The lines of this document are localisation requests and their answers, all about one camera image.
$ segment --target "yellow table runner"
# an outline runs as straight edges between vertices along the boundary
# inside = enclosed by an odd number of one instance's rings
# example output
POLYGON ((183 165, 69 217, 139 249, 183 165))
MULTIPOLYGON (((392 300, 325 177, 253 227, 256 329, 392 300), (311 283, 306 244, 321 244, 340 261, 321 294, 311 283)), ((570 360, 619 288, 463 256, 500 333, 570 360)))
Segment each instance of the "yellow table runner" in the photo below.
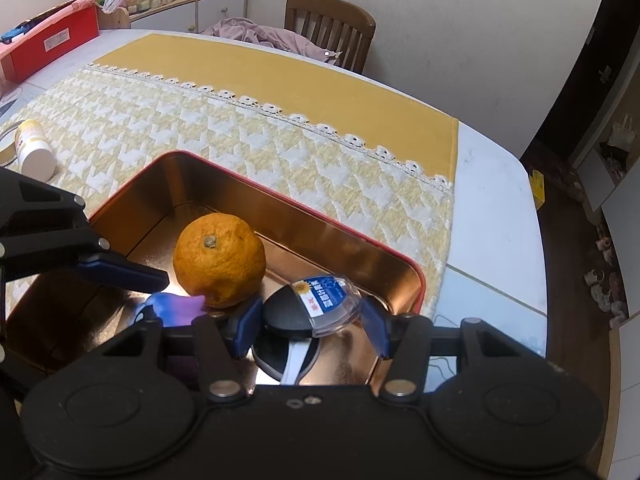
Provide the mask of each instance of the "yellow table runner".
MULTIPOLYGON (((10 120, 40 120, 50 181, 91 214, 172 149, 197 153, 414 259, 431 316, 449 250, 458 122, 322 66, 151 34, 82 69, 10 120)), ((8 290, 9 308, 31 280, 8 290)))

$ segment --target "white sticker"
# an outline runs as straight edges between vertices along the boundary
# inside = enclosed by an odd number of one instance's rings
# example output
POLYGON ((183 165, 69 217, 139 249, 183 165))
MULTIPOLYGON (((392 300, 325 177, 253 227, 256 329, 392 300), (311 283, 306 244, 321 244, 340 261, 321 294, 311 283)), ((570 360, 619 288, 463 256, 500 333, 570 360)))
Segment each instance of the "white sticker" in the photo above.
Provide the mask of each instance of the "white sticker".
POLYGON ((54 34, 50 38, 44 40, 44 51, 48 52, 55 46, 58 46, 61 43, 65 43, 69 39, 69 29, 68 27, 64 30, 61 30, 59 33, 54 34))

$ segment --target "white bottle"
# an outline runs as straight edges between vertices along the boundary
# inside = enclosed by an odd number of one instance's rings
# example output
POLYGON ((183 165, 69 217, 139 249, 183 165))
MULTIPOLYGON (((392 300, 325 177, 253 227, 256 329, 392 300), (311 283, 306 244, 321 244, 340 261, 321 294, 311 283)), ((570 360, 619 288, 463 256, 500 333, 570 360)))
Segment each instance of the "white bottle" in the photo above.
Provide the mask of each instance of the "white bottle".
POLYGON ((44 135, 42 124, 34 119, 24 121, 15 132, 18 171, 41 182, 56 171, 56 156, 44 135))

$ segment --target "wooden chair backrest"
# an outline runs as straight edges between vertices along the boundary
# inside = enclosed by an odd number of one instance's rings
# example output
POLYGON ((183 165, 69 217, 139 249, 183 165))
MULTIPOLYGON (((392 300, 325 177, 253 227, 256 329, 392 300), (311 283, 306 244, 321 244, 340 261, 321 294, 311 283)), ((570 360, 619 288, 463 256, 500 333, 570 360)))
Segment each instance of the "wooden chair backrest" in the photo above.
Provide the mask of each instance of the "wooden chair backrest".
POLYGON ((287 0, 284 28, 320 48, 340 52, 335 65, 361 74, 376 20, 366 10, 342 0, 287 0), (298 19, 303 20, 302 30, 296 30, 298 19))

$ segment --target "metal screw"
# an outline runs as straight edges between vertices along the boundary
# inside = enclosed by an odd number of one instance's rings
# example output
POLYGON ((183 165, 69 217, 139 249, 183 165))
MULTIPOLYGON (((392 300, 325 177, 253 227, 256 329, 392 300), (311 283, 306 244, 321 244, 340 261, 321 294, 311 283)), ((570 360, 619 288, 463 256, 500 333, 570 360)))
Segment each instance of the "metal screw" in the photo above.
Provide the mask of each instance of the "metal screw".
POLYGON ((240 393, 240 384, 235 381, 215 381, 209 385, 209 391, 216 397, 233 397, 240 393))
POLYGON ((393 379, 385 383, 385 390, 388 394, 395 397, 406 397, 416 390, 415 383, 406 379, 393 379))
POLYGON ((322 399, 320 397, 316 397, 315 395, 309 395, 305 397, 305 404, 315 405, 315 404, 320 404, 321 402, 322 402, 322 399))
POLYGON ((305 405, 305 403, 302 402, 300 399, 289 399, 287 402, 285 402, 285 404, 290 408, 293 408, 294 410, 298 410, 305 405))

